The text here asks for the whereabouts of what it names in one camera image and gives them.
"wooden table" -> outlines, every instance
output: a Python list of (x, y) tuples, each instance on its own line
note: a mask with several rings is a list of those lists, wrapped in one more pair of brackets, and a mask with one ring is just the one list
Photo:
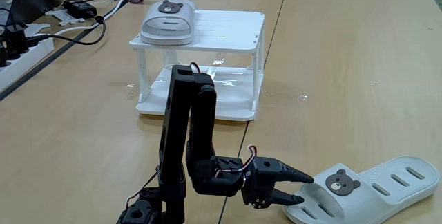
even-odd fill
[[(101, 1), (93, 1), (93, 2), (91, 2), (91, 4), (96, 7), (98, 15), (105, 15), (106, 13), (113, 10), (113, 8), (118, 4), (118, 1), (101, 0)], [(36, 23), (36, 24), (49, 24), (50, 27), (44, 28), (41, 31), (41, 33), (55, 34), (55, 33), (59, 32), (60, 30), (63, 30), (66, 28), (72, 28), (74, 26), (91, 26), (95, 23), (95, 20), (94, 19), (86, 19), (86, 21), (84, 23), (78, 23), (75, 25), (68, 24), (66, 26), (60, 26), (58, 19), (56, 19), (53, 16), (44, 15), (44, 16), (38, 18), (36, 21), (34, 21), (34, 23)], [(62, 36), (74, 39), (76, 37), (83, 37), (84, 35), (87, 35), (87, 32), (85, 32), (85, 33), (83, 33), (83, 32), (84, 32), (84, 30), (74, 30), (74, 31), (66, 32), (66, 33), (62, 34)], [(3, 96), (4, 93), (6, 93), (6, 94), (9, 93), (10, 89), (14, 89), (17, 86), (20, 86), (20, 83), (22, 83), (21, 81), (24, 80), (24, 78), (26, 78), (27, 75), (34, 75), (35, 73), (38, 73), (38, 71), (35, 71), (35, 70), (39, 70), (40, 69), (39, 67), (44, 67), (43, 65), (45, 65), (48, 62), (51, 62), (53, 59), (57, 59), (59, 54), (63, 53), (63, 50), (69, 49), (72, 45), (73, 45), (73, 43), (70, 43), (69, 41), (65, 41), (62, 39), (54, 39), (54, 50), (51, 53), (49, 53), (48, 55), (46, 55), (46, 57), (43, 58), (38, 64), (35, 64), (35, 66), (33, 66), (33, 68), (31, 70), (29, 70), (24, 75), (21, 75), (21, 77), (18, 79), (18, 81), (16, 80), (16, 83), (13, 83), (10, 85), (10, 88), (7, 88), (6, 90), (0, 92), (1, 93), (0, 99), (4, 97)]]
[[(126, 197), (153, 174), (162, 118), (135, 111), (137, 62), (128, 41), (154, 1), (125, 6), (98, 45), (75, 45), (0, 102), (0, 223), (114, 223)], [(267, 47), (282, 4), (193, 1), (264, 12)], [(217, 121), (217, 154), (237, 156), (246, 126)], [(187, 223), (218, 223), (224, 198), (197, 196), (189, 180), (187, 187)]]
[[(247, 144), (311, 175), (397, 156), (442, 169), (442, 14), (433, 0), (284, 0)], [(279, 183), (295, 192), (301, 185)], [(440, 223), (442, 188), (386, 223)], [(291, 223), (241, 195), (222, 223)]]

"bear face logo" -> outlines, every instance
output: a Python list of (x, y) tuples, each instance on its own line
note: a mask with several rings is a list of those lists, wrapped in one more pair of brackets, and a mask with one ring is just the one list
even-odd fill
[(182, 3), (173, 3), (169, 0), (164, 0), (163, 3), (158, 7), (158, 10), (163, 13), (173, 14), (179, 12), (182, 6)]
[(325, 179), (326, 186), (338, 196), (348, 196), (353, 192), (353, 189), (359, 188), (361, 182), (352, 180), (345, 174), (344, 169), (338, 170), (336, 174)]

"white slipper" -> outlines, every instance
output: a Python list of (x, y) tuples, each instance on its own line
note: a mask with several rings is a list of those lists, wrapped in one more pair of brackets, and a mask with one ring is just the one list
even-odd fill
[(436, 190), (439, 172), (420, 158), (400, 157), (360, 174), (337, 164), (299, 192), (305, 201), (284, 207), (297, 224), (379, 224)]

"shelf leg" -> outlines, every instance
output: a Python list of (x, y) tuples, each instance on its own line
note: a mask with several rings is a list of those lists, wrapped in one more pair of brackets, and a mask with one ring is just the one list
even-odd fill
[(256, 111), (257, 107), (258, 107), (258, 98), (260, 97), (260, 92), (259, 92), (259, 62), (258, 62), (258, 58), (259, 58), (259, 54), (258, 53), (252, 53), (252, 57), (253, 57), (253, 100), (252, 100), (252, 105), (251, 105), (251, 110), (252, 111)]
[(255, 67), (255, 58), (254, 58), (254, 56), (251, 56), (251, 63), (246, 68), (253, 69), (254, 67)]
[(169, 66), (181, 64), (177, 58), (176, 50), (163, 50), (163, 67), (168, 68)]
[(147, 95), (151, 92), (151, 86), (148, 80), (148, 71), (146, 65), (146, 51), (143, 49), (136, 50), (138, 60), (138, 77), (140, 80), (140, 97), (138, 102), (142, 103), (146, 100)]
[(260, 45), (259, 45), (260, 54), (258, 56), (258, 61), (260, 64), (260, 73), (264, 73), (264, 65), (265, 65), (265, 25), (262, 27), (261, 35), (260, 35)]

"black robotic arm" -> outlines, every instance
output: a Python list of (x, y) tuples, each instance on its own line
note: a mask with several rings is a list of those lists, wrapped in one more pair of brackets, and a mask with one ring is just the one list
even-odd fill
[[(184, 223), (185, 147), (187, 171), (199, 194), (230, 197), (241, 190), (244, 203), (251, 203), (256, 209), (267, 208), (272, 203), (295, 205), (304, 201), (275, 189), (275, 183), (312, 183), (314, 179), (274, 158), (258, 157), (254, 146), (247, 147), (252, 155), (244, 164), (239, 158), (215, 155), (212, 144), (215, 105), (216, 91), (209, 75), (194, 73), (190, 66), (173, 66), (157, 166), (159, 187), (143, 188), (135, 203), (122, 212), (117, 224)], [(166, 203), (165, 212), (162, 202)]]

